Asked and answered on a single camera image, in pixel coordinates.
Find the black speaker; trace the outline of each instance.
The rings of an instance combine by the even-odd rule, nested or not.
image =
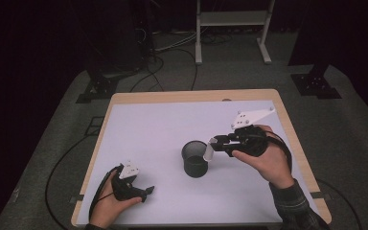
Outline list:
[[[134,71],[143,66],[129,0],[74,0],[73,8],[86,39],[86,62]]]

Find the left hand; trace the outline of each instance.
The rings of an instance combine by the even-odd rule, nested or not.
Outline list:
[[[107,195],[109,196],[101,199],[95,205],[91,219],[89,220],[89,223],[92,225],[101,228],[107,228],[124,210],[142,201],[141,197],[134,197],[128,200],[119,201],[115,198],[115,195],[110,195],[113,193],[111,181],[115,174],[115,171],[112,172],[103,186],[103,190],[101,191],[99,199]]]

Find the right hand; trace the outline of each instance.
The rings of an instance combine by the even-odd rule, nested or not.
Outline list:
[[[258,127],[272,132],[270,126]],[[267,135],[277,138],[269,132]],[[285,153],[273,143],[269,142],[267,150],[259,157],[248,155],[239,150],[233,150],[232,155],[255,168],[265,180],[272,183],[278,189],[289,188],[294,184]]]

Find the dark background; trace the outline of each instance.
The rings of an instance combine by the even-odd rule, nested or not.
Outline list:
[[[129,3],[133,24],[145,20],[142,13],[136,13],[142,9],[142,3]],[[152,5],[152,30],[195,28],[195,0],[157,3],[162,8]],[[264,9],[267,5],[267,1],[218,1],[219,6],[221,3],[222,11]],[[104,9],[92,11],[93,1],[88,0],[71,4],[74,5],[59,0],[0,0],[0,212],[64,92],[85,69],[90,54],[95,54],[92,45],[105,50],[113,48],[121,55],[125,52],[105,42],[112,32],[104,29],[109,26],[107,18],[100,18],[105,15]],[[202,7],[211,9],[214,4],[215,1],[203,1]],[[368,1],[312,0],[308,7],[307,1],[277,0],[270,30],[297,29],[300,34],[289,64],[313,64],[318,57],[324,58],[349,77],[368,104]],[[115,60],[118,56],[93,59]],[[131,60],[125,65],[137,65],[137,57]]]

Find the hand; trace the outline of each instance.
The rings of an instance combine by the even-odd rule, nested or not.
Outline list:
[[[101,191],[100,198],[107,196],[98,201],[92,211],[91,219],[89,223],[101,228],[109,227],[116,218],[127,208],[140,203],[142,201],[141,197],[134,197],[132,199],[119,201],[115,198],[115,195],[110,195],[113,193],[111,180],[115,176],[115,171],[109,176],[103,185],[103,190]]]
[[[259,126],[265,131],[271,131],[269,126]],[[259,174],[278,189],[285,189],[294,184],[291,172],[288,168],[287,158],[284,152],[273,143],[268,143],[267,150],[259,157],[248,155],[244,152],[233,150],[232,155],[242,162],[255,168]]]

